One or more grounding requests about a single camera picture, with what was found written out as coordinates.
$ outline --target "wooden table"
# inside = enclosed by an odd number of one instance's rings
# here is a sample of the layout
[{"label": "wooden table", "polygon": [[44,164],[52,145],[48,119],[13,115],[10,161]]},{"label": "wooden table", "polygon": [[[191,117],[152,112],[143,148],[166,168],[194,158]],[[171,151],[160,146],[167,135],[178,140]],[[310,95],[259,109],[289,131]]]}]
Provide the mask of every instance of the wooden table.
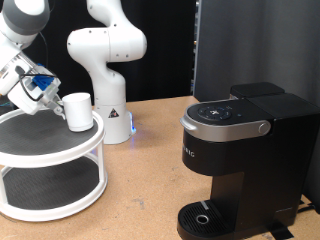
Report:
[{"label": "wooden table", "polygon": [[[137,133],[125,143],[105,145],[109,182],[101,198],[76,215],[51,222],[22,222],[2,215],[0,240],[180,240],[179,210],[209,199],[211,189],[211,177],[192,172],[181,160],[179,119],[196,102],[180,97],[128,103]],[[289,229],[295,239],[318,240],[319,220],[315,211],[304,212]],[[266,233],[251,239],[273,238]]]}]

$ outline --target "black backdrop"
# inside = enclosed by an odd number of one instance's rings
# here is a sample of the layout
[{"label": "black backdrop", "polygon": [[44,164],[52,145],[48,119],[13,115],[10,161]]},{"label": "black backdrop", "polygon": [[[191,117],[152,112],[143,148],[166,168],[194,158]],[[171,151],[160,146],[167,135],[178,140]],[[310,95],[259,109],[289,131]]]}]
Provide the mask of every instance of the black backdrop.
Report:
[{"label": "black backdrop", "polygon": [[[127,18],[144,32],[148,41],[142,59],[108,64],[125,77],[127,101],[190,95],[195,0],[121,2]],[[69,56],[66,42],[73,30],[104,25],[89,15],[86,0],[49,0],[49,3],[54,8],[42,33],[49,48],[48,68],[62,82],[59,95],[89,92],[93,96],[91,79]],[[40,35],[24,52],[34,62],[45,64],[45,44]]]}]

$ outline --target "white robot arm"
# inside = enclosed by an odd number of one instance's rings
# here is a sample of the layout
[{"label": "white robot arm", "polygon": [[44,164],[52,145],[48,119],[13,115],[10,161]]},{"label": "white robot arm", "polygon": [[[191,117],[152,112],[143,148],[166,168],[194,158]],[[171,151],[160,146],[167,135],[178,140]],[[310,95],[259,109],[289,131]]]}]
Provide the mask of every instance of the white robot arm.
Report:
[{"label": "white robot arm", "polygon": [[107,68],[106,63],[142,58],[147,40],[126,18],[120,0],[87,0],[87,9],[94,19],[107,27],[73,31],[67,41],[68,52],[92,79],[95,111],[105,123],[104,143],[121,143],[135,130],[126,109],[125,79]]},{"label": "white robot arm", "polygon": [[48,0],[4,0],[0,13],[0,94],[27,114],[46,106],[61,115],[56,103],[60,80],[32,62],[22,50],[49,20]]}]

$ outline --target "drip tray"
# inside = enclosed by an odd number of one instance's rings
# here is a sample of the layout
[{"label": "drip tray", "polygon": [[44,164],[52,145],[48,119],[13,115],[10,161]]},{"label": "drip tray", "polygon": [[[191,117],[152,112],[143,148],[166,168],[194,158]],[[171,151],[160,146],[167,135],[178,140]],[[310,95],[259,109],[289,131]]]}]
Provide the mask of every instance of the drip tray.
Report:
[{"label": "drip tray", "polygon": [[98,165],[88,157],[43,168],[12,168],[3,177],[8,204],[48,210],[74,203],[99,184]]},{"label": "drip tray", "polygon": [[178,215],[182,239],[233,239],[233,231],[210,201],[196,202],[182,208]]}]

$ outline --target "black coffee maker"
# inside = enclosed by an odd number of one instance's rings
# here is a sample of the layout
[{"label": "black coffee maker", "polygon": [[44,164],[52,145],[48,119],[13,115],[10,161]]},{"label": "black coffee maker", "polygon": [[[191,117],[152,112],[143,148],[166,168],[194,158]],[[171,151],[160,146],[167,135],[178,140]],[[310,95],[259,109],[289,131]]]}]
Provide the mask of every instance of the black coffee maker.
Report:
[{"label": "black coffee maker", "polygon": [[180,210],[178,232],[184,240],[244,239],[268,231],[286,239],[320,108],[270,83],[234,86],[231,95],[236,100],[191,105],[180,120],[184,164],[213,181],[209,200]]}]

